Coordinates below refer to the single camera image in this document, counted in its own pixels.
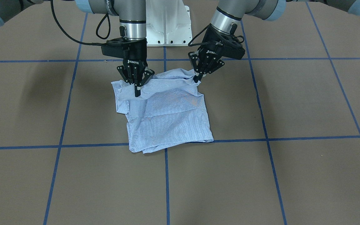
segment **black cable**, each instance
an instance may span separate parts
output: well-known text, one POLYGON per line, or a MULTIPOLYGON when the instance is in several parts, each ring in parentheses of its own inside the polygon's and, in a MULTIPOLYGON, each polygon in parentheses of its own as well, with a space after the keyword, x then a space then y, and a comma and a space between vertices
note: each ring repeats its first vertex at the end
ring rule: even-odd
POLYGON ((72 38, 69 34, 66 33, 66 31, 63 29, 63 27, 60 25, 60 23, 58 22, 58 19, 56 18, 56 14, 55 14, 55 10, 54 10, 54 0, 50 0, 51 1, 51 11, 52 11, 52 15, 54 17, 54 20, 56 22, 56 24, 58 25, 59 29, 68 37, 70 38, 72 41, 79 43, 79 44, 84 44, 84 45, 94 45, 94 46, 102 46, 102 43, 85 43, 82 41, 78 41, 74 38, 72 38))
POLYGON ((107 13, 100 21, 100 23, 98 24, 97 26, 97 29, 95 30, 95 34, 97 35, 97 37, 103 39, 103 40, 106 40, 109 35, 110 35, 110 19, 109 19, 109 14, 107 13), (107 18, 107 22, 108 22, 108 31, 107 31, 107 35, 106 37, 101 37, 99 34, 98 34, 98 31, 100 30, 100 27, 101 27, 101 24, 103 24, 103 21, 107 18))
POLYGON ((19 3, 20 3, 20 11, 22 12, 24 10, 23 0, 19 0, 19 3))
POLYGON ((239 43, 239 44, 241 44, 241 43, 244 42, 244 36, 242 36, 242 35, 234 36, 234 34, 232 34, 232 35, 231 35, 231 38, 232 38, 235 42, 237 42, 237 43, 239 43))
POLYGON ((118 12, 116 12, 115 8, 112 6, 113 12, 115 13, 113 16, 118 16, 118 12))
POLYGON ((191 44, 200 34, 202 34, 207 28, 209 27, 209 25, 207 25, 203 30, 201 30, 196 36, 194 36, 191 41, 188 43, 189 47, 193 47, 196 45, 206 45, 206 44, 211 44, 209 42, 201 42, 201 43, 195 43, 195 44, 191 44))

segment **silver metal cylinder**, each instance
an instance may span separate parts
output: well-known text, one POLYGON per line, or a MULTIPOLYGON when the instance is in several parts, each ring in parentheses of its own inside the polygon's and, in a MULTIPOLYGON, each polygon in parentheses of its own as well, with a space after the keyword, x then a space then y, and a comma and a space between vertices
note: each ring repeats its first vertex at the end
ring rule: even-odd
POLYGON ((147 26, 145 22, 144 23, 120 22, 120 25, 125 27, 124 37, 130 40, 139 40, 147 37, 147 26))
POLYGON ((240 25, 240 20, 236 20, 230 18, 223 13, 219 12, 218 10, 215 11, 210 23, 215 27, 217 30, 221 31, 225 34, 230 34, 231 24, 235 23, 237 26, 240 25))
POLYGON ((217 7, 230 17, 241 18, 247 14, 272 21, 283 14, 286 0, 220 0, 217 7))

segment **cloth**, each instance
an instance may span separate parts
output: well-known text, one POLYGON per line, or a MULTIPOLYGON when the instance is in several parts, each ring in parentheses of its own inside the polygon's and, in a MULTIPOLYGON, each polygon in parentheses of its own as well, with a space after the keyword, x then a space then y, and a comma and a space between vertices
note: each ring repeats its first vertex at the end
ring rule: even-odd
POLYGON ((151 153, 187 142, 211 142, 212 133, 200 82, 193 70, 169 70, 154 75, 134 96, 134 84, 114 81, 116 111, 128 120, 129 149, 151 153))

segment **grid line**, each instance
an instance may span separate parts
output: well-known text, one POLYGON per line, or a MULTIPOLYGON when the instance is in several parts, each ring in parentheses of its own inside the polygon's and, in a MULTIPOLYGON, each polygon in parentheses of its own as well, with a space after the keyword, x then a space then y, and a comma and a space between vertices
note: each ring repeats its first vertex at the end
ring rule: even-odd
MULTIPOLYGON (((298 140, 325 140, 325 139, 351 139, 360 138, 360 135, 347 136, 322 136, 322 137, 283 137, 283 138, 268 138, 269 141, 298 141, 298 140)), ((249 138, 249 139, 223 139, 214 140, 212 143, 231 143, 231 142, 259 142, 266 141, 266 138, 249 138)), ((26 145, 26 146, 0 146, 0 150, 14 150, 14 149, 31 149, 31 148, 83 148, 83 147, 111 147, 111 146, 127 146, 126 143, 97 143, 97 144, 62 144, 62 145, 26 145)))
MULTIPOLYGON (((328 60, 328 57, 251 57, 240 60, 328 60)), ((360 60, 360 57, 331 57, 332 60, 360 60)), ((233 58, 223 58, 224 61, 236 61, 233 58)), ((0 63, 54 63, 54 62, 121 62, 122 59, 51 59, 51 60, 0 60, 0 63)), ((147 58, 147 61, 164 61, 161 58, 147 58)), ((189 61, 188 58, 167 58, 166 61, 189 61)))
MULTIPOLYGON (((163 46, 163 71, 167 70, 166 47, 163 46)), ((170 194, 169 194, 169 162, 168 149, 165 148, 165 178, 166 178, 166 225, 170 225, 170 194)))
POLYGON ((250 57, 250 52, 249 52, 249 49, 248 49, 248 42, 247 42, 247 37, 246 37, 245 31, 244 31, 243 21, 241 21, 241 29, 242 29, 242 34, 244 36, 245 49, 247 51, 247 56, 248 56, 248 59, 249 59, 248 63, 249 63, 250 69, 251 69, 251 76, 252 76, 252 80, 253 80, 254 88, 255 88, 255 92, 256 92, 256 101, 257 101, 259 111, 260 111, 260 116, 261 116, 261 119, 262 119, 262 126, 263 126, 263 131, 264 131, 264 134, 265 134, 265 141, 266 141, 267 151, 269 153, 270 164, 272 165, 274 183, 276 184, 277 196, 278 196, 278 199, 279 199, 280 209, 281 209, 281 213, 282 213, 282 216, 283 216, 283 222, 284 222, 284 225, 287 225, 286 213, 284 211, 283 200, 281 198, 281 192, 280 192, 280 187, 279 187, 279 183, 278 183, 278 180, 277 180, 276 168, 275 168, 274 162, 273 162, 272 150, 270 148, 270 142, 269 142, 269 138, 268 138, 268 132, 266 130, 265 118, 263 116, 262 106, 260 104, 258 87, 256 86, 254 69, 253 69, 253 64, 252 64, 251 57, 250 57))
MULTIPOLYGON (((84 31, 86 29, 86 23, 87 23, 87 16, 88 13, 86 13, 85 17, 84 17, 84 23, 83 23, 83 30, 81 33, 81 37, 80 37, 80 41, 83 41, 83 36, 84 36, 84 31)), ((48 214, 49 214, 49 210, 50 210, 50 205, 51 205, 51 199, 52 199, 52 195, 53 195, 53 191, 54 191, 54 184, 55 184, 55 178, 56 178, 56 172, 58 170, 58 163, 59 163, 59 157, 60 157, 60 152, 61 152, 61 145, 63 143, 63 136, 65 134, 65 127, 66 127, 66 121, 68 118, 68 113, 69 113, 69 107, 70 107, 70 97, 72 95, 72 89, 73 89, 73 84, 74 84, 74 79, 76 78, 76 72, 77 72, 77 66, 79 63, 79 57, 80 57, 80 51, 81 51, 81 44, 79 44, 78 50, 77 50, 77 57, 76 57, 76 64, 74 65, 74 70, 73 70, 73 76, 72 76, 72 83, 70 84, 70 90, 69 90, 69 96, 67 98, 67 104, 66 104, 66 111, 65 111, 65 117, 63 119, 63 125, 62 125, 62 133, 60 136, 60 140, 59 140, 59 148, 57 150, 56 153, 56 159, 55 159, 55 166, 54 166, 54 172, 52 174, 52 180, 51 180, 51 187, 50 187, 50 192, 48 195, 48 201, 47 201, 47 206, 45 209, 45 215, 44 215, 44 223, 43 225, 47 224, 47 220, 48 220, 48 214)))
POLYGON ((322 43, 323 43, 324 49, 326 50, 328 59, 330 60, 331 66, 332 66, 332 68, 333 68, 334 74, 336 75, 336 78, 337 78, 338 84, 339 84, 339 86, 340 86, 340 89, 341 89, 341 91, 342 91, 342 94, 344 95, 345 101, 347 102, 348 108, 349 108, 349 110, 350 110, 350 112, 351 112, 352 118, 354 119, 356 128, 357 128, 357 130, 358 130, 358 132, 359 132, 359 135, 360 135, 360 127, 359 127, 358 121, 356 120, 356 117, 355 117, 354 111, 353 111, 353 109, 352 109, 352 107, 351 107, 350 101, 348 100, 347 94, 345 93, 344 88, 343 88, 343 85, 341 84, 341 80, 340 80, 340 77, 338 76, 336 67, 334 66, 333 60, 332 60, 332 58, 330 57, 330 53, 329 53, 329 51, 328 51, 328 49, 327 49, 327 47, 326 47, 326 44, 324 43, 324 39, 323 39, 323 37, 322 37, 322 34, 320 33, 320 30, 319 30, 319 27, 318 27, 318 25, 317 25, 317 23, 316 23, 315 17, 313 16, 313 13, 312 13, 312 11, 311 11, 311 9, 310 9, 310 7, 309 7, 309 4, 308 4, 307 2, 306 2, 306 7, 307 7, 307 9, 309 10, 309 13, 310 13, 310 15, 311 15, 311 17, 312 17, 313 23, 315 24, 317 33, 319 34, 319 37, 320 37, 320 39, 321 39, 321 41, 322 41, 322 43))

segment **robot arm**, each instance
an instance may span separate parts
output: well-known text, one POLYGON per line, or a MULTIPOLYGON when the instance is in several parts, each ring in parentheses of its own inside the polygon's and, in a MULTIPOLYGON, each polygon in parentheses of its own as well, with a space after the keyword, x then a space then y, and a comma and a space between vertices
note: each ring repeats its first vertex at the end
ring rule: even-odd
MULTIPOLYGON (((224 66, 221 57, 234 59, 243 57, 245 50, 241 45, 242 41, 234 36, 234 32, 245 14, 273 21, 283 14, 286 1, 309 2, 310 0, 220 0, 210 24, 204 29, 206 33, 202 43, 191 44, 195 37, 189 43, 190 47, 200 45, 197 51, 188 53, 196 73, 194 81, 198 82, 207 73, 213 73, 224 66)), ((318 0, 317 2, 350 14, 360 15, 360 0, 318 0)))
MULTIPOLYGON (((79 9, 86 13, 119 16, 121 37, 103 44, 74 41, 101 46, 104 55, 123 58, 123 65, 118 66, 117 70, 124 81, 134 84, 135 95, 138 97, 141 86, 154 74, 154 71, 148 68, 146 61, 146 0, 75 1, 79 9)), ((234 32, 245 14, 273 21, 283 14, 286 1, 309 0, 220 0, 211 23, 204 28, 206 33, 202 43, 191 44, 192 41, 189 43, 189 46, 199 45, 197 51, 188 53, 196 72, 194 81, 198 82, 207 73, 213 73, 222 67, 224 62, 220 60, 221 57, 241 59, 244 56, 245 50, 241 45, 243 40, 239 39, 242 37, 235 37, 234 32)), ((43 2, 44 0, 0 0, 0 26, 26 8, 43 2)), ((318 0, 317 2, 350 14, 360 15, 360 0, 318 0)))
POLYGON ((102 44, 102 54, 123 58, 117 70, 140 96, 141 87, 154 75, 147 64, 146 0, 76 0, 76 4, 86 13, 119 16, 121 37, 102 44))

